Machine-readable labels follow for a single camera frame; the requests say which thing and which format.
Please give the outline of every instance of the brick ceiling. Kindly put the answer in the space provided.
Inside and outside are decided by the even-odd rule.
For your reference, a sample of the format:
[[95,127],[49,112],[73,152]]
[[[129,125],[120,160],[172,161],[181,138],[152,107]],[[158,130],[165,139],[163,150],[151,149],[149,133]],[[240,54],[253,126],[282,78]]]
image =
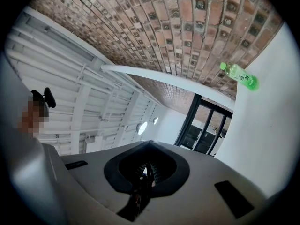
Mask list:
[[[246,68],[282,24],[267,0],[32,0],[30,6],[115,64],[182,76],[233,99],[236,82],[220,62]],[[192,93],[134,78],[164,105],[188,111]]]

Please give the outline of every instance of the green plastic bottle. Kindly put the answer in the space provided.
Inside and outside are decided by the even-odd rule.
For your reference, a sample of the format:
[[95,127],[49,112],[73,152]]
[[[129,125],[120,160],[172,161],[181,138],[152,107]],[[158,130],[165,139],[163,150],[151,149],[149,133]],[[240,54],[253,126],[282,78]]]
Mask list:
[[247,88],[249,88],[252,91],[255,91],[258,89],[258,79],[247,73],[244,69],[242,69],[237,64],[226,64],[224,62],[221,62],[220,68],[224,70],[224,72],[232,79],[238,81],[239,83],[245,85]]

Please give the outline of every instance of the bottle label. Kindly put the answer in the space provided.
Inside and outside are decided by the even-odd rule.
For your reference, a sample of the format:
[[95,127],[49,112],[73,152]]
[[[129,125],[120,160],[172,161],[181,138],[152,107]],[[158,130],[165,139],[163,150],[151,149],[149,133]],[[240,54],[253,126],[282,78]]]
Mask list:
[[253,83],[252,76],[239,66],[236,67],[233,79],[244,85],[252,85]]

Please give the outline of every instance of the round wall lamp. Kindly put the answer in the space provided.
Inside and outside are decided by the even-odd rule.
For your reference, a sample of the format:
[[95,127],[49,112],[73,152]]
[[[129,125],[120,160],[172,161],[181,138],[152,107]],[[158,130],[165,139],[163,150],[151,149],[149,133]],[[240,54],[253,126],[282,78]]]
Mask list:
[[158,118],[154,118],[154,119],[153,119],[154,125],[157,124],[157,122],[158,122]]
[[147,125],[147,122],[140,122],[138,125],[136,125],[137,134],[141,135],[146,130]]

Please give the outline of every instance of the curved brick ceiling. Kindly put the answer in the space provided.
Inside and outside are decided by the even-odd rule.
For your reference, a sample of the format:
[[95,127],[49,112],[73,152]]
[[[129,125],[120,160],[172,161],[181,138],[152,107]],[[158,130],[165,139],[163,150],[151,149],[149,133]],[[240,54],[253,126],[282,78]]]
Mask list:
[[[233,99],[236,82],[219,70],[220,62],[247,67],[282,24],[267,0],[33,0],[30,6],[115,64],[183,76]],[[185,91],[135,79],[186,113]]]

